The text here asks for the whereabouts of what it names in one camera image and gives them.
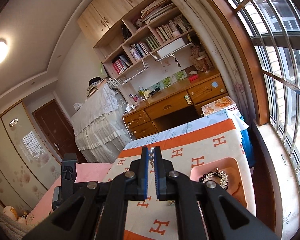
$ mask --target desk drawer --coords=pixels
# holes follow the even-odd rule
[[[189,96],[194,104],[219,96],[226,92],[226,87],[220,76],[188,89]]]
[[[144,110],[138,111],[132,115],[124,117],[124,121],[128,128],[134,128],[138,125],[144,124],[150,121],[150,118]]]
[[[188,104],[187,100],[185,99],[185,96],[188,96],[188,93],[186,91],[183,91],[172,97],[166,98],[165,100],[162,100],[152,106],[147,107],[146,113],[148,114],[151,120],[154,120],[158,117],[170,114],[177,110],[183,109],[189,105],[192,105],[191,101],[190,104]]]
[[[138,125],[132,131],[132,133],[134,134],[134,136],[137,139],[157,133],[157,132],[158,132],[158,130],[154,126],[153,122],[147,122],[147,123]]]

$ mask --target window sill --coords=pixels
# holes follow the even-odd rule
[[[252,129],[258,138],[270,172],[275,203],[275,233],[290,240],[300,227],[300,189],[284,146],[271,124]]]

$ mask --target wooden desk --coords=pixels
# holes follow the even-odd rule
[[[194,117],[196,119],[202,116],[202,106],[227,95],[219,71],[213,69],[207,74],[201,73],[192,82],[186,78],[160,90],[125,114],[124,120],[135,137],[142,138],[174,127],[169,119],[170,114],[184,109],[178,116],[181,116],[179,121],[184,119],[185,123],[188,122],[187,115],[193,115],[194,108],[197,112]]]

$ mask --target white cable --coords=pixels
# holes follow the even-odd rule
[[[127,112],[128,112],[128,111],[126,110],[126,111],[123,113],[122,119],[123,119],[124,125],[126,126],[126,128],[127,128],[127,130],[128,130],[128,133],[129,133],[129,135],[130,135],[130,139],[131,139],[131,141],[132,141],[131,134],[130,134],[129,129],[128,129],[127,125],[126,125],[126,122],[124,121],[124,114],[127,113]]]

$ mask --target metal screw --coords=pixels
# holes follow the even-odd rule
[[[206,185],[207,185],[207,187],[209,187],[209,188],[215,188],[215,187],[217,186],[216,182],[213,181],[213,180],[208,180],[208,181],[206,182]]]
[[[98,186],[98,183],[95,181],[90,181],[87,184],[87,188],[89,188],[89,189],[95,189],[97,186]]]
[[[127,178],[133,178],[135,176],[135,173],[133,171],[127,171],[124,175]]]
[[[173,178],[176,178],[176,177],[179,176],[179,172],[177,172],[177,171],[169,171],[169,176],[173,177]]]

